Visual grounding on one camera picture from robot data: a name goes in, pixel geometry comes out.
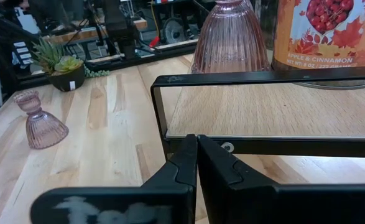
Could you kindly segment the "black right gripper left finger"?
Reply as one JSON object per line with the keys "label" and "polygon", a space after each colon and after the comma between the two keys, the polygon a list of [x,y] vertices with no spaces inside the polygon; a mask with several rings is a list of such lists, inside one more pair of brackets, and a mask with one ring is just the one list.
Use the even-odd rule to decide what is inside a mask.
{"label": "black right gripper left finger", "polygon": [[196,136],[140,187],[64,187],[38,196],[32,224],[193,224],[197,186]]}

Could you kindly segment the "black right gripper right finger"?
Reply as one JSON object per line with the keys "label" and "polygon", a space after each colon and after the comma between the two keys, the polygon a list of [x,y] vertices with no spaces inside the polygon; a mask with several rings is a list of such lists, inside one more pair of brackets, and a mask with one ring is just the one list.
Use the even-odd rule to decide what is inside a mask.
{"label": "black right gripper right finger", "polygon": [[365,184],[280,184],[204,135],[198,171],[211,224],[365,224]]}

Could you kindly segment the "pink ribbed glass candle holder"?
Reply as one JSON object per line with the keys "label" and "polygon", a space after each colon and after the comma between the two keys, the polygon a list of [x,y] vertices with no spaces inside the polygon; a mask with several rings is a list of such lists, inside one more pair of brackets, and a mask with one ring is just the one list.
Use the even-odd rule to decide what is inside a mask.
{"label": "pink ribbed glass candle holder", "polygon": [[270,70],[260,23],[247,0],[216,0],[204,21],[191,73]]}
{"label": "pink ribbed glass candle holder", "polygon": [[54,146],[67,137],[68,127],[53,114],[42,109],[38,91],[24,91],[14,96],[13,100],[27,114],[25,128],[31,149]]}

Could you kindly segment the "orange apple cinnamon candle jar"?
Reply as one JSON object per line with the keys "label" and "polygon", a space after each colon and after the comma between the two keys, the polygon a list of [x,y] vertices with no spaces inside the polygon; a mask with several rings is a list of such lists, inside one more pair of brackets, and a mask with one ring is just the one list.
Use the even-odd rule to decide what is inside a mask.
{"label": "orange apple cinnamon candle jar", "polygon": [[274,70],[365,67],[365,0],[279,0]]}

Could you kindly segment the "succulent plant in black pot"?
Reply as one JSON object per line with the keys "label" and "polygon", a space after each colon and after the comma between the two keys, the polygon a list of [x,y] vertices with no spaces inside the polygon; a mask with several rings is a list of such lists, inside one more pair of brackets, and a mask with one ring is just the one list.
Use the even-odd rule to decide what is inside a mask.
{"label": "succulent plant in black pot", "polygon": [[76,90],[87,78],[106,77],[110,74],[108,70],[90,70],[84,60],[68,55],[60,44],[39,38],[32,45],[34,63],[42,68],[49,82],[60,91]]}

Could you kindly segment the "round grey wheel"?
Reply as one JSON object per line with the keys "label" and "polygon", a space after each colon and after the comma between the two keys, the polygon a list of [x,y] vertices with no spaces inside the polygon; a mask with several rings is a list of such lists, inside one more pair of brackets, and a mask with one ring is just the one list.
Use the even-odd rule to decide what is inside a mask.
{"label": "round grey wheel", "polygon": [[163,36],[168,44],[185,41],[187,38],[182,20],[175,17],[168,18],[163,26]]}

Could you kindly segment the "background wooden workbench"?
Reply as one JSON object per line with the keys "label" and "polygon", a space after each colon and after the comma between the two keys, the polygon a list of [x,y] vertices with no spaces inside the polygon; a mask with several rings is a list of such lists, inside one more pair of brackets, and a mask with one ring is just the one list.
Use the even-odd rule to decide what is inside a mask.
{"label": "background wooden workbench", "polygon": [[[147,28],[147,21],[145,19],[139,19],[134,21],[136,27],[138,29]],[[101,26],[99,28],[102,37],[106,38],[107,31],[105,26]],[[44,36],[43,39],[54,42],[54,43],[62,43],[66,44],[67,42],[78,41],[78,40],[91,40],[91,39],[99,39],[98,32],[95,27],[83,28],[81,31],[73,31],[62,35],[47,35]]]}

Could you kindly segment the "wooden shelf riser black frame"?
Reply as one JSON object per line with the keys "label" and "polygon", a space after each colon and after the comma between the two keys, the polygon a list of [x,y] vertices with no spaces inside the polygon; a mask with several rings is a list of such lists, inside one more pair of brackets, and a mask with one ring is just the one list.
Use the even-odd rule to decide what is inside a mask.
{"label": "wooden shelf riser black frame", "polygon": [[365,157],[365,67],[164,75],[150,93],[166,154],[190,136],[235,154]]}

